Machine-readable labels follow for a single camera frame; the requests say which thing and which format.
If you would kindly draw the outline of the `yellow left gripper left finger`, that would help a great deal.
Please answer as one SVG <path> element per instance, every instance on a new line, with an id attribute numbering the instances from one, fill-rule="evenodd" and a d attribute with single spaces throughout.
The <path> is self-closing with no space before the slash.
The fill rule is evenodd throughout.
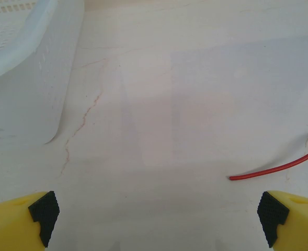
<path id="1" fill-rule="evenodd" d="M 45 250 L 59 215 L 54 191 L 0 203 L 0 250 Z"/>

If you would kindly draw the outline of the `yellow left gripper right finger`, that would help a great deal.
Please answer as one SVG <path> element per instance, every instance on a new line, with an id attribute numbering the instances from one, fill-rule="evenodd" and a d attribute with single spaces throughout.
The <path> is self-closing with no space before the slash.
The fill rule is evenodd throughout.
<path id="1" fill-rule="evenodd" d="M 308 198 L 265 191 L 257 214 L 269 248 L 308 251 Z"/>

